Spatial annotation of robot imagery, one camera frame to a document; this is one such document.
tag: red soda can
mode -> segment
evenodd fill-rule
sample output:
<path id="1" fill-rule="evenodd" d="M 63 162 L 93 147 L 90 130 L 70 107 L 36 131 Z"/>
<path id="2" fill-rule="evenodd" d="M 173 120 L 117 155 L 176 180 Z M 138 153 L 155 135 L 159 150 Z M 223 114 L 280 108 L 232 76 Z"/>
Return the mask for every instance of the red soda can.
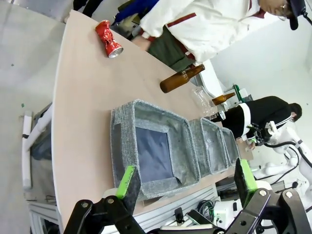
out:
<path id="1" fill-rule="evenodd" d="M 113 34 L 109 29 L 109 26 L 109 21 L 104 20 L 96 26 L 96 32 L 105 45 L 105 51 L 107 56 L 109 58 L 114 58 L 121 54 L 121 52 L 123 51 L 123 47 L 115 41 Z"/>

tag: dark green pants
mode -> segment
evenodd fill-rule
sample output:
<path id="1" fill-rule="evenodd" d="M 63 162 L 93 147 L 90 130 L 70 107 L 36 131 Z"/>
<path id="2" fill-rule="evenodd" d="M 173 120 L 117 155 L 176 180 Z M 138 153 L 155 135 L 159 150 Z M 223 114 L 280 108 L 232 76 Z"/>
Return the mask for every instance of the dark green pants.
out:
<path id="1" fill-rule="evenodd" d="M 162 35 L 151 43 L 147 52 L 176 72 L 184 70 L 195 62 L 186 57 L 167 27 L 163 27 Z"/>

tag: person in black shirt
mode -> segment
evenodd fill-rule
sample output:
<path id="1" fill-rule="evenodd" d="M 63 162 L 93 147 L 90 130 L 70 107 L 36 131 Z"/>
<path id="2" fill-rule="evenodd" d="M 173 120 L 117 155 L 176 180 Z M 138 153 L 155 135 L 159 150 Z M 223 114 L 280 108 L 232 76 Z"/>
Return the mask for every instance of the person in black shirt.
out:
<path id="1" fill-rule="evenodd" d="M 284 100 L 270 96 L 258 100 L 239 104 L 225 113 L 226 119 L 222 121 L 223 127 L 229 128 L 235 138 L 242 135 L 253 138 L 253 134 L 247 128 L 251 123 L 258 124 L 260 128 L 274 121 L 277 128 L 282 127 L 286 122 L 296 122 L 302 116 L 301 106 L 297 103 L 288 104 Z"/>

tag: wooden tabletop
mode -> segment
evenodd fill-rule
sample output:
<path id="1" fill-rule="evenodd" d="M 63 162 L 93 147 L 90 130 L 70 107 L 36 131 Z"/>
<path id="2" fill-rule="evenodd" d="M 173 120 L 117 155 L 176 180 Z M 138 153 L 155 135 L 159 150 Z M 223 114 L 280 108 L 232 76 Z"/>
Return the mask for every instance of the wooden tabletop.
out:
<path id="1" fill-rule="evenodd" d="M 117 33 L 114 37 L 124 51 L 116 58 L 107 58 L 95 33 L 97 24 L 72 11 L 58 61 L 53 100 L 52 162 L 57 204 L 64 226 L 77 201 L 98 202 L 106 190 L 114 187 L 110 152 L 112 109 L 138 98 L 188 120 L 201 117 L 190 98 L 194 88 L 191 83 L 164 94 L 159 83 L 175 72 Z M 208 176 L 197 190 L 232 173 L 233 169 L 230 169 Z M 182 193 L 171 199 L 179 199 L 181 195 L 186 196 Z M 169 202 L 164 199 L 147 207 L 138 202 L 136 212 Z"/>

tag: white wall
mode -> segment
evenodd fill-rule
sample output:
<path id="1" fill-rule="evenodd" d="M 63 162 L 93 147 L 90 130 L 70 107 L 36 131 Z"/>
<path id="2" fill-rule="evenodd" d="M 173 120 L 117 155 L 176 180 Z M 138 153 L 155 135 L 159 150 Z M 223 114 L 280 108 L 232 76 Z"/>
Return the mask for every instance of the white wall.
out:
<path id="1" fill-rule="evenodd" d="M 297 132 L 312 149 L 312 75 L 309 74 L 312 58 L 308 53 L 308 50 L 312 52 L 311 31 L 312 26 L 302 17 L 296 31 L 290 29 L 288 21 L 279 20 L 221 51 L 211 62 L 226 87 L 235 83 L 246 88 L 254 99 L 273 95 L 289 103 L 299 103 L 303 116 L 296 123 Z M 252 165 L 286 162 L 283 155 L 265 146 L 256 148 L 253 155 Z M 294 170 L 285 176 L 286 186 L 290 187 L 298 178 L 304 180 Z"/>

